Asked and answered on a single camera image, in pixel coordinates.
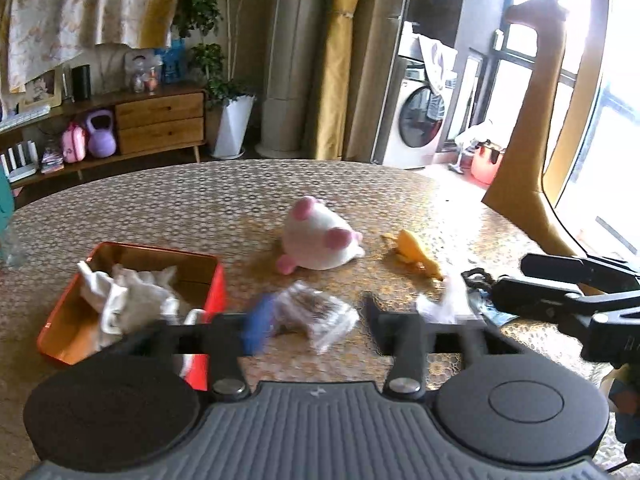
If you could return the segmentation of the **clear bag of cotton swabs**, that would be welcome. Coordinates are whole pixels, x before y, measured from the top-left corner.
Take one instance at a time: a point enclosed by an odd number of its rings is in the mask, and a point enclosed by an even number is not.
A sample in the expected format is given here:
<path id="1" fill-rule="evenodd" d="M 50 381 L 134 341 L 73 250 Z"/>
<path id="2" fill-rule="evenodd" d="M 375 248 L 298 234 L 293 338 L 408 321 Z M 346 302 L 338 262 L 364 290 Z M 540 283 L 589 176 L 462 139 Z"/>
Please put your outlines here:
<path id="1" fill-rule="evenodd" d="M 347 302 L 297 281 L 274 300 L 274 329 L 303 334 L 317 354 L 326 353 L 359 322 Z"/>

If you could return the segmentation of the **blue patterned face mask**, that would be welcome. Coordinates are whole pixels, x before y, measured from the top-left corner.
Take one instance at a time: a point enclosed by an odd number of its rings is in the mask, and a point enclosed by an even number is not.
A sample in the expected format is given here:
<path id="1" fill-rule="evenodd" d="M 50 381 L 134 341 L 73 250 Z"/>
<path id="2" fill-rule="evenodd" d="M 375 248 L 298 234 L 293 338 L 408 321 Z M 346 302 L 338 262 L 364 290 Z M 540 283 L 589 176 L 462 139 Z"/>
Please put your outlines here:
<path id="1" fill-rule="evenodd" d="M 468 292 L 470 308 L 484 320 L 498 328 L 516 320 L 518 317 L 510 313 L 499 311 L 491 302 L 488 292 L 472 289 Z"/>

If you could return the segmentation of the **yellow rubber chicken toy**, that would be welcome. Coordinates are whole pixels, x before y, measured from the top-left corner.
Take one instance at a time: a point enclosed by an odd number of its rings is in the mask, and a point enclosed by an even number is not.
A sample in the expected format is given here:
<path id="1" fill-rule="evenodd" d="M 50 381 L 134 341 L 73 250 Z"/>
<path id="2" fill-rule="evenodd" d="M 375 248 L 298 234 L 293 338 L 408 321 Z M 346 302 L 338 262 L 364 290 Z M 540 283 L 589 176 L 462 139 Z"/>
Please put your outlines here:
<path id="1" fill-rule="evenodd" d="M 423 240 L 409 230 L 400 230 L 397 234 L 382 234 L 385 243 L 393 245 L 396 257 L 407 266 L 420 270 L 427 278 L 442 281 L 442 269 L 430 257 Z"/>

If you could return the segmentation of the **white cloth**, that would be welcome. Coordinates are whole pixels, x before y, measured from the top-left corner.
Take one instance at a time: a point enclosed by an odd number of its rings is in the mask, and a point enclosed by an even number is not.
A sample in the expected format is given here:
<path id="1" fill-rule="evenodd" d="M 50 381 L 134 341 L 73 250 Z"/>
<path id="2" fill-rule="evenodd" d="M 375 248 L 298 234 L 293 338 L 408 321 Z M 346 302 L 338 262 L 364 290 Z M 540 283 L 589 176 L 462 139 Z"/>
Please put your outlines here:
<path id="1" fill-rule="evenodd" d="M 80 296 L 99 315 L 96 350 L 158 320 L 181 324 L 193 309 L 175 289 L 175 266 L 136 271 L 117 263 L 110 273 L 93 271 L 85 261 L 78 262 L 77 267 Z"/>

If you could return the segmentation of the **lace patterned tablecloth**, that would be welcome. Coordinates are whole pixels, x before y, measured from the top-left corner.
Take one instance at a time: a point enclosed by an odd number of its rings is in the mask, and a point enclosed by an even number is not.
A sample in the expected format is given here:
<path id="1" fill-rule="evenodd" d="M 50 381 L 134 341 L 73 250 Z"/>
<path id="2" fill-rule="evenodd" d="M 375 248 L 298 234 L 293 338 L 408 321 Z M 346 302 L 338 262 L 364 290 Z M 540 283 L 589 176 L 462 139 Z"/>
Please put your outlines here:
<path id="1" fill-rule="evenodd" d="M 405 309 L 437 283 L 407 269 L 387 237 L 419 234 L 448 271 L 476 266 L 518 272 L 536 245 L 483 204 L 483 190 L 447 170 L 401 171 L 356 162 L 235 160 L 167 166 L 88 182 L 17 209 L 22 262 L 1 274 L 1 474 L 21 477 L 36 462 L 22 422 L 32 388 L 52 373 L 36 339 L 78 261 L 97 244 L 119 242 L 216 256 L 227 304 L 290 284 L 274 263 L 288 207 L 321 198 L 363 236 L 363 258 L 328 272 L 299 272 L 316 289 L 356 304 L 363 292 Z"/>

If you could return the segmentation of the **tall yellow giraffe figure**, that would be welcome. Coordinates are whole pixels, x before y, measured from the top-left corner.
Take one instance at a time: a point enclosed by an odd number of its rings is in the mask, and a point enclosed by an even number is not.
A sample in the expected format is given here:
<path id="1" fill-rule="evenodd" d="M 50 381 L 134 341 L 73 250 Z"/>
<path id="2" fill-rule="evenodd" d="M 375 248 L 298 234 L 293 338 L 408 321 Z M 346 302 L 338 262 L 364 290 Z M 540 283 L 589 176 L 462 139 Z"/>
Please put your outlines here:
<path id="1" fill-rule="evenodd" d="M 483 203 L 522 230 L 547 254 L 583 257 L 586 251 L 562 225 L 552 198 L 544 190 L 551 119 L 556 87 L 565 53 L 566 10 L 560 0 L 528 0 L 514 4 L 504 16 L 510 24 L 524 25 L 537 34 L 537 55 L 521 110 L 501 165 L 483 197 Z M 551 183 L 561 184 L 574 155 L 571 136 L 580 138 L 601 82 L 604 40 L 586 47 L 586 65 L 578 72 L 570 110 L 559 137 L 559 153 L 552 156 Z"/>

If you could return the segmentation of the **white pink plush toy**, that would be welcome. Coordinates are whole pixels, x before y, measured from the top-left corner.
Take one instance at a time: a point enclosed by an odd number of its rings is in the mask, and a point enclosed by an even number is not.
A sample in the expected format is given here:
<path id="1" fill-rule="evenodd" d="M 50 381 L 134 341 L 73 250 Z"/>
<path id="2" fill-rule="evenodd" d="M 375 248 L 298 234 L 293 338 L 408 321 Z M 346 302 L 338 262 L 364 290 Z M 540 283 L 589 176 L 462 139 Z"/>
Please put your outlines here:
<path id="1" fill-rule="evenodd" d="M 298 268 L 325 271 L 344 266 L 366 254 L 361 242 L 362 234 L 322 200 L 304 196 L 285 218 L 278 272 L 290 275 Z"/>

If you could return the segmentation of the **red plastic basket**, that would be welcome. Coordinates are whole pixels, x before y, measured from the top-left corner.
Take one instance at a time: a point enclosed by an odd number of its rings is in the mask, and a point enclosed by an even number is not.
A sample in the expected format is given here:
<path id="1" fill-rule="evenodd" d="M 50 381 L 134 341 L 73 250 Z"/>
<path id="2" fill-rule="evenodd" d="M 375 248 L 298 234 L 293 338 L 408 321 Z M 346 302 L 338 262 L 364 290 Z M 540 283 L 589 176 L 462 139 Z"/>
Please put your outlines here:
<path id="1" fill-rule="evenodd" d="M 476 149 L 471 165 L 472 177 L 491 185 L 503 159 L 503 149 L 493 143 L 483 143 Z"/>

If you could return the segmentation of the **red metal tin box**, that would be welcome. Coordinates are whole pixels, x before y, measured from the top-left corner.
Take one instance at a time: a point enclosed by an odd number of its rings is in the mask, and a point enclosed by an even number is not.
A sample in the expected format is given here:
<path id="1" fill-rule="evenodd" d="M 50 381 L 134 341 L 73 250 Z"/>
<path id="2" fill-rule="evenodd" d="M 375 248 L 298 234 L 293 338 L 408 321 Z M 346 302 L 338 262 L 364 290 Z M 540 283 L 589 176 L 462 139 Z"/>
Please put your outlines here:
<path id="1" fill-rule="evenodd" d="M 73 365 L 152 322 L 206 323 L 225 303 L 217 257 L 103 242 L 77 263 L 40 330 L 37 348 L 55 362 Z"/>

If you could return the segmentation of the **white geometric planter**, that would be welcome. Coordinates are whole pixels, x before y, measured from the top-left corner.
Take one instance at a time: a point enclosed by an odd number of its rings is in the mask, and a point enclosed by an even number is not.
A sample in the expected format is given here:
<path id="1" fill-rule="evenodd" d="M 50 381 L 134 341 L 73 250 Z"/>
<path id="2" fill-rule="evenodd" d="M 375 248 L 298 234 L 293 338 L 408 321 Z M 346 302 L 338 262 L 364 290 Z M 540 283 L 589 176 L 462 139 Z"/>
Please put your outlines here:
<path id="1" fill-rule="evenodd" d="M 254 96 L 239 96 L 222 108 L 213 158 L 228 160 L 242 155 L 244 136 L 254 102 Z"/>

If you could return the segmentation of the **yellow curtain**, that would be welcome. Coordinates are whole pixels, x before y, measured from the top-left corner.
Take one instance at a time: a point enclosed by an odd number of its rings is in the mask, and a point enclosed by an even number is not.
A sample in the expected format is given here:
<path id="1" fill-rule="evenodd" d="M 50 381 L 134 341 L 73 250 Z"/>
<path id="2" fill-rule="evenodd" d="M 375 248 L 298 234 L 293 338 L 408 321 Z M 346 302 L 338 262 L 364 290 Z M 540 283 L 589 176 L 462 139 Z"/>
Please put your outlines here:
<path id="1" fill-rule="evenodd" d="M 331 0 L 314 109 L 309 119 L 309 155 L 342 158 L 348 103 L 352 30 L 359 0 Z"/>

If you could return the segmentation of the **beige standing air conditioner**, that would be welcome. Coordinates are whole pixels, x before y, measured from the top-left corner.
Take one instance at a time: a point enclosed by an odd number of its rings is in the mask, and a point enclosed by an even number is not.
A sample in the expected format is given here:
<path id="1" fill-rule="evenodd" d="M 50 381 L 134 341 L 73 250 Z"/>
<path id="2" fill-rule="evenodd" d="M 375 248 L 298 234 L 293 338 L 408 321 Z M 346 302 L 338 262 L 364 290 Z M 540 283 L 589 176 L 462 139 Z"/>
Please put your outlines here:
<path id="1" fill-rule="evenodd" d="M 305 149 L 330 0 L 273 0 L 258 154 L 299 158 Z"/>

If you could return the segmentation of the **white front-load washing machine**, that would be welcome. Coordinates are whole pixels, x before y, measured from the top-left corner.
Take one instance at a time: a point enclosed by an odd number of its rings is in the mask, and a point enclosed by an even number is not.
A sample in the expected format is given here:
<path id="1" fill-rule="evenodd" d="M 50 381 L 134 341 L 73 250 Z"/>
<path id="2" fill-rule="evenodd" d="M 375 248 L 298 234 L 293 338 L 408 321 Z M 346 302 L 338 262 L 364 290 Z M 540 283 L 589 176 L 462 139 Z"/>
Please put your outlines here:
<path id="1" fill-rule="evenodd" d="M 400 81 L 382 164 L 420 169 L 433 162 L 457 82 L 453 70 L 438 96 L 428 83 L 416 32 L 402 37 L 398 62 Z"/>

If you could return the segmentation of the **purple kettlebell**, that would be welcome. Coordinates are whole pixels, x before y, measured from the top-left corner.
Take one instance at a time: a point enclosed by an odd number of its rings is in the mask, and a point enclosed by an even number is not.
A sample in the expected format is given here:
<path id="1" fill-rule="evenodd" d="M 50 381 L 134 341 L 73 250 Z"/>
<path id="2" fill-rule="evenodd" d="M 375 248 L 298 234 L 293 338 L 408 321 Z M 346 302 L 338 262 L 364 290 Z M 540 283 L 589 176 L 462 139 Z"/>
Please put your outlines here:
<path id="1" fill-rule="evenodd" d="M 111 110 L 94 110 L 86 116 L 87 148 L 95 158 L 107 158 L 116 152 L 114 115 Z"/>

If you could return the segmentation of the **cloth on washing machine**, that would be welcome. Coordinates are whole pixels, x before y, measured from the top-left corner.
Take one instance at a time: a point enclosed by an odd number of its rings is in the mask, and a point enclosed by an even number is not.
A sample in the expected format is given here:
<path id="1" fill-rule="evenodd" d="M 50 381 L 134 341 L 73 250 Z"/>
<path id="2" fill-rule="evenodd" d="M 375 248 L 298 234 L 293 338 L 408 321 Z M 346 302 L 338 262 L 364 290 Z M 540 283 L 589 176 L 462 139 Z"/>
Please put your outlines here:
<path id="1" fill-rule="evenodd" d="M 426 78 L 433 92 L 439 96 L 445 88 L 447 78 L 454 70 L 458 51 L 427 36 L 419 35 L 418 41 Z"/>

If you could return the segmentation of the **clear drinking glass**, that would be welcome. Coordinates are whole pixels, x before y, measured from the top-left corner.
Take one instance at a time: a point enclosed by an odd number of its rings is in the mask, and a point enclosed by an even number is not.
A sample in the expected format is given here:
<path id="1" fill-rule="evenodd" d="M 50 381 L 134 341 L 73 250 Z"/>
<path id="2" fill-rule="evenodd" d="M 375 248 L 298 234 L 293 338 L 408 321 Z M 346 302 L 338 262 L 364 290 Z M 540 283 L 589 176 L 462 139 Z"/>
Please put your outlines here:
<path id="1" fill-rule="evenodd" d="M 8 269 L 16 269 L 25 261 L 25 249 L 17 230 L 9 222 L 1 231 L 1 263 Z"/>

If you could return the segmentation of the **wooden drawer sideboard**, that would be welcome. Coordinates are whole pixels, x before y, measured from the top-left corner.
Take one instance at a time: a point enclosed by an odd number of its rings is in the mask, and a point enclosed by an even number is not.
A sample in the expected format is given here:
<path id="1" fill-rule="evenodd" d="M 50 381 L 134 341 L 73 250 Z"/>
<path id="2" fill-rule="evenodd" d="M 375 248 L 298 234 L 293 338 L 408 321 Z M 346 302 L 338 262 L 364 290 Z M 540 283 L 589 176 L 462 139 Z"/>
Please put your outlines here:
<path id="1" fill-rule="evenodd" d="M 60 170 L 44 174 L 41 171 L 13 182 L 12 188 L 85 170 L 122 162 L 123 160 L 190 148 L 198 156 L 205 143 L 205 96 L 194 84 L 168 84 L 153 93 L 111 92 L 88 101 L 62 104 L 46 116 L 15 126 L 1 133 L 1 144 L 10 146 L 27 127 L 40 127 L 48 120 L 87 118 L 96 110 L 114 114 L 116 152 L 107 158 L 88 156 Z"/>

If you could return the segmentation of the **orange teal tissue organizer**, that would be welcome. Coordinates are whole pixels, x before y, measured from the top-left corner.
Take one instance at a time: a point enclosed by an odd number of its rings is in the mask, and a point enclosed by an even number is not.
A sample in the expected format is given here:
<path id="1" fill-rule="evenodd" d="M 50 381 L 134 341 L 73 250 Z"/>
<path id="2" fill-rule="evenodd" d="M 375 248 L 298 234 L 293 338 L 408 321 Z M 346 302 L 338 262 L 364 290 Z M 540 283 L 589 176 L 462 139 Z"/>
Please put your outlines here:
<path id="1" fill-rule="evenodd" d="M 14 214 L 14 197 L 4 171 L 0 174 L 0 233 L 9 225 Z"/>

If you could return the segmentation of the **blue toy on sideboard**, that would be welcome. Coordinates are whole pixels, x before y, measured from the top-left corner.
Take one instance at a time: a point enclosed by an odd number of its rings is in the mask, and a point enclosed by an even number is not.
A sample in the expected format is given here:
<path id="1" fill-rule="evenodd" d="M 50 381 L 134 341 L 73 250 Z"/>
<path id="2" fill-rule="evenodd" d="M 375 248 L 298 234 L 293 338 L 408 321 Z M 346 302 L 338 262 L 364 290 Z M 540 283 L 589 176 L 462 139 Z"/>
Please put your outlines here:
<path id="1" fill-rule="evenodd" d="M 155 49 L 154 53 L 162 61 L 163 84 L 176 84 L 186 79 L 186 46 L 182 38 L 171 40 L 168 48 Z"/>

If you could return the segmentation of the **clear jar with figurines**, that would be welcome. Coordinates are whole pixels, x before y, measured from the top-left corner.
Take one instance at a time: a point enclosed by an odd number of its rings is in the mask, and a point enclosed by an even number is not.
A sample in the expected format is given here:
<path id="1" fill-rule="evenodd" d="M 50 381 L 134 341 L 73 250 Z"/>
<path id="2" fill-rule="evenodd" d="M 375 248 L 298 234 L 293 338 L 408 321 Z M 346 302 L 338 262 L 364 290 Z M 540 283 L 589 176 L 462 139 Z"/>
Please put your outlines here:
<path id="1" fill-rule="evenodd" d="M 134 93 L 154 93 L 160 85 L 163 61 L 154 49 L 134 49 L 124 56 L 126 84 Z"/>

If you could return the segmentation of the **black cylinder speaker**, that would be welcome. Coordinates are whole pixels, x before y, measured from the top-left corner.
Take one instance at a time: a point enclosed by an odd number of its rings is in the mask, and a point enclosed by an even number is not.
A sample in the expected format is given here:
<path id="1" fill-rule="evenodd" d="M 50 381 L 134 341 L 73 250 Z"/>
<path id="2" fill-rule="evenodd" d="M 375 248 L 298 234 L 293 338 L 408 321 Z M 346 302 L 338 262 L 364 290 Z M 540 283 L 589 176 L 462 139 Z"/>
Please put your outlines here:
<path id="1" fill-rule="evenodd" d="M 78 65 L 70 70 L 72 77 L 72 97 L 75 103 L 89 101 L 92 97 L 91 67 Z"/>

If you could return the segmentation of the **white keyboard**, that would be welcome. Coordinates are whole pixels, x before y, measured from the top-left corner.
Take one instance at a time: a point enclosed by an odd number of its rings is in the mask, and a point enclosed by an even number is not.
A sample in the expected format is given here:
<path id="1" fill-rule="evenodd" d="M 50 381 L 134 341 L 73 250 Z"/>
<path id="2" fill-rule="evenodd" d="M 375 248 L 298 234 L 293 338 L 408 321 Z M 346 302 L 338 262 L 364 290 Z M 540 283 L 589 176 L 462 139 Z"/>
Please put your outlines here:
<path id="1" fill-rule="evenodd" d="M 13 116 L 6 118 L 0 122 L 0 132 L 12 130 L 19 126 L 25 125 L 33 120 L 40 119 L 41 117 L 47 117 L 50 113 L 50 105 L 41 105 L 24 112 L 14 114 Z"/>

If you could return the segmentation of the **potted green tree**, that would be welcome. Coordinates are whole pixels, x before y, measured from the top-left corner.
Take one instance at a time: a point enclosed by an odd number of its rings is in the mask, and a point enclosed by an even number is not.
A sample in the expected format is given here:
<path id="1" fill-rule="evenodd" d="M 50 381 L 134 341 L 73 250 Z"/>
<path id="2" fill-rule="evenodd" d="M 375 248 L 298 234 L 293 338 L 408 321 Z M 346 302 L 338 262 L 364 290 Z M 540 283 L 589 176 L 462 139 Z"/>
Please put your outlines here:
<path id="1" fill-rule="evenodd" d="M 178 0 L 172 30 L 192 44 L 188 69 L 202 85 L 209 108 L 243 95 L 235 80 L 244 0 Z"/>

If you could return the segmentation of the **white picture frame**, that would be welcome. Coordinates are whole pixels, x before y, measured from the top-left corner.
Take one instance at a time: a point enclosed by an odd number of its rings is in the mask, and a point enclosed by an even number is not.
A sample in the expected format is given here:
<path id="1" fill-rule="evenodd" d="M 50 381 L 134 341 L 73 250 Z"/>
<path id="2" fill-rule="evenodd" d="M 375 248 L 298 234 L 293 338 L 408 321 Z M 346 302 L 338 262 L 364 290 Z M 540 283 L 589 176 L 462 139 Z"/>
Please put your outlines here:
<path id="1" fill-rule="evenodd" d="M 47 73 L 27 81 L 25 94 L 18 103 L 18 110 L 23 113 L 33 108 L 62 104 L 62 68 L 55 67 Z"/>

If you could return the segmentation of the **floral cloth on wall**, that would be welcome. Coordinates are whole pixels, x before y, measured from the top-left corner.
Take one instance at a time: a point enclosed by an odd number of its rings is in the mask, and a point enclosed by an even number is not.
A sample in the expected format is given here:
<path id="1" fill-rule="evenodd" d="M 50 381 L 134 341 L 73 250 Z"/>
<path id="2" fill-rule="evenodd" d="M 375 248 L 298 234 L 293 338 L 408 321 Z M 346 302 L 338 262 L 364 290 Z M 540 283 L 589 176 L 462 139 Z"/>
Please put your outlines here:
<path id="1" fill-rule="evenodd" d="M 1 93 L 100 44 L 168 44 L 177 0 L 1 0 Z"/>

